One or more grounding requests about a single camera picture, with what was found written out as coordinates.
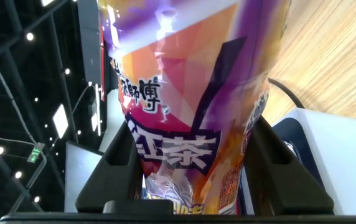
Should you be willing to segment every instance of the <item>ceiling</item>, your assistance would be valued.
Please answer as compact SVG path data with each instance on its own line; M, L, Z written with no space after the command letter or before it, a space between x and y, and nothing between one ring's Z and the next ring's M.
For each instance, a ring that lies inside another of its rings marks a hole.
M50 16L44 17L37 26L32 26L33 22L55 7L58 7L53 17L59 49L55 47ZM77 136L81 145L95 150L101 141L101 136L91 128L95 89L87 88L79 27L75 1L54 0L43 7L40 0L0 0L0 75L5 79L5 85L9 87L28 131L36 142L45 143L44 153L47 155L45 168L29 191L32 198L26 198L18 211L36 211L31 202L35 196L40 197L38 205L44 211L63 211L66 141L75 141ZM32 41L27 39L29 32L34 37ZM70 70L68 75L64 73L66 68ZM5 85L0 79L0 138L30 143L32 141L12 105ZM86 92L78 103L84 90ZM63 138L57 140L52 117L61 104L67 110L68 117L69 111L77 104L73 112L75 129L70 122ZM5 149L0 159L10 169L8 174L0 165L1 217L11 210L21 194L14 181L28 184L42 159L40 157L34 164L26 161L33 149L30 144L0 139L0 146ZM18 180L14 179L17 171L22 172Z

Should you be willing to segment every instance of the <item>white panel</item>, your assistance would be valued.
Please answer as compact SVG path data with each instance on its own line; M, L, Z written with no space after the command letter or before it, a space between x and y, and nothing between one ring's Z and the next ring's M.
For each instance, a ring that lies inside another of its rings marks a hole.
M65 134L68 122L65 107L61 104L56 111L54 117L52 118L56 127L56 131L58 132L59 138L62 139L63 135Z

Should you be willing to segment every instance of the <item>green exit sign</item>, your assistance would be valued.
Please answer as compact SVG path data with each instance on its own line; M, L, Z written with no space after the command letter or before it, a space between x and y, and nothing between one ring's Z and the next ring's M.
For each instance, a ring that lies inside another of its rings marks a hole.
M39 158L40 153L44 147L45 147L44 143L37 143L34 146L33 150L31 150L31 153L30 153L29 157L27 158L27 161L31 162L31 163L35 163L36 160Z

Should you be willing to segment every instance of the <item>black cable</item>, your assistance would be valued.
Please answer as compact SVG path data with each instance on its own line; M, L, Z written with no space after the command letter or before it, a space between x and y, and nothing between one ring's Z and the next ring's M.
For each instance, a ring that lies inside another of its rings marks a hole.
M294 104L298 107L298 108L302 108L305 109L304 105L301 103L301 101L297 98L297 96L290 91L287 87L285 87L282 83L272 79L272 78L268 78L268 81L272 84L274 84L275 86L277 86L279 89L281 89L282 91L284 91L285 94L287 94L290 99L294 102Z

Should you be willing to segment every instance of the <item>ceiling beam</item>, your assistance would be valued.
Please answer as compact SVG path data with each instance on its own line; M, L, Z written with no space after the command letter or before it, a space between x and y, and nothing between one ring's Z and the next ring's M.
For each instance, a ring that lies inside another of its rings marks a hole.
M56 10L62 7L68 0L61 0L54 7L50 8L46 13L40 16L37 20L35 20L32 24L28 25L23 33L30 32L33 28L39 25L42 21L46 20L51 14L53 14ZM22 33L14 34L7 41L0 45L0 55L5 52L6 49L9 49L12 45L16 44L21 39Z
M60 47L59 47L59 41L58 41L58 35L56 31L56 26L55 26L55 19L54 15L50 15L50 31L51 31L51 39L52 43L54 46L54 52L55 52L55 57L59 69L59 77L60 81L62 82L62 90L63 90L63 98L65 100L65 106L67 108L67 116L68 116L68 123L69 127L72 130L72 134L74 137L74 140L76 143L78 143L78 138L77 138L77 133L76 133L76 125L74 123L74 117L73 117L73 112L72 112L72 104L70 102L70 97L68 95L68 88L66 84L66 74L63 70L63 62L62 62L62 56L60 54Z

